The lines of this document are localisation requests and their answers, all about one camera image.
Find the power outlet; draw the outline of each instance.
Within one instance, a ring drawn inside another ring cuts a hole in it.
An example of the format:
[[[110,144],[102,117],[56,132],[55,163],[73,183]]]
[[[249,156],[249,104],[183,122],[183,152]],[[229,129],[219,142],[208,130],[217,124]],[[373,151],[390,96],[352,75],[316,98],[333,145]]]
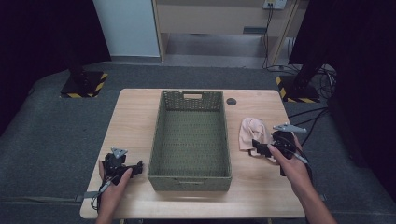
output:
[[[264,4],[262,5],[262,8],[264,9],[285,9],[286,3],[288,0],[265,0]]]

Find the yellow and black hazard tape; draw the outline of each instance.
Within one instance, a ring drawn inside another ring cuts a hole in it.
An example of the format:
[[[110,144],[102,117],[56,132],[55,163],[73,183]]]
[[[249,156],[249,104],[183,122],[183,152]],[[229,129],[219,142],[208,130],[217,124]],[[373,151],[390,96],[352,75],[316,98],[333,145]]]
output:
[[[292,102],[292,103],[320,103],[319,98],[291,98],[286,93],[286,89],[284,88],[283,82],[280,77],[276,78],[276,84],[279,88],[280,97],[284,102]]]
[[[68,92],[68,93],[62,93],[61,97],[62,98],[90,98],[90,97],[96,97],[100,90],[103,88],[103,85],[105,84],[105,80],[107,78],[107,74],[103,73],[100,82],[95,88],[94,92],[89,92],[89,93],[81,93],[81,92]]]

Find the beige cloth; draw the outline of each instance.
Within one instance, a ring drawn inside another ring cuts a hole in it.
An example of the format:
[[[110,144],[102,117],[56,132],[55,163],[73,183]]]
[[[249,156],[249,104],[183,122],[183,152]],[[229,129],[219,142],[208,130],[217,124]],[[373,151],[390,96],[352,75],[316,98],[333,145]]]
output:
[[[239,149],[244,151],[255,149],[251,144],[252,139],[268,144],[272,138],[262,120],[245,118],[242,120],[241,130],[239,131]]]

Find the finger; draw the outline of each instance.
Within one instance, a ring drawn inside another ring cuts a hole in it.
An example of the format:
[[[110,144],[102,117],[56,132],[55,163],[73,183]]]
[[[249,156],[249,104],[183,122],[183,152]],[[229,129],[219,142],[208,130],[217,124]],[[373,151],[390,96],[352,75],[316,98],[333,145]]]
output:
[[[303,151],[303,147],[301,146],[300,141],[298,140],[296,135],[294,135],[294,144],[297,146],[297,148]]]
[[[122,175],[120,183],[117,185],[117,188],[125,189],[128,184],[129,179],[131,178],[132,168],[129,168]]]
[[[103,167],[103,163],[101,161],[98,161],[98,165],[99,165],[99,176],[102,179],[105,179],[105,168]]]
[[[277,149],[276,147],[274,147],[271,144],[268,144],[267,146],[268,146],[268,149],[270,149],[270,152],[274,156],[276,161],[279,162],[280,165],[282,165],[286,161],[286,158],[282,155],[282,153],[279,151],[279,149]]]

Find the black curtain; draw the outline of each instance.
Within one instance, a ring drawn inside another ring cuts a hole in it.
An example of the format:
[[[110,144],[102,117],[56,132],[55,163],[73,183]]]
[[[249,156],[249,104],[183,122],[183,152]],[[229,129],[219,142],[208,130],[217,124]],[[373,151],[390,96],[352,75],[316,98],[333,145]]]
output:
[[[321,36],[328,39],[316,45]],[[311,0],[290,56],[290,63],[306,65],[316,55],[317,65],[337,71],[334,121],[352,158],[372,168],[394,201],[395,52],[395,1]]]
[[[38,79],[110,61],[92,0],[1,1],[0,29],[0,134]]]

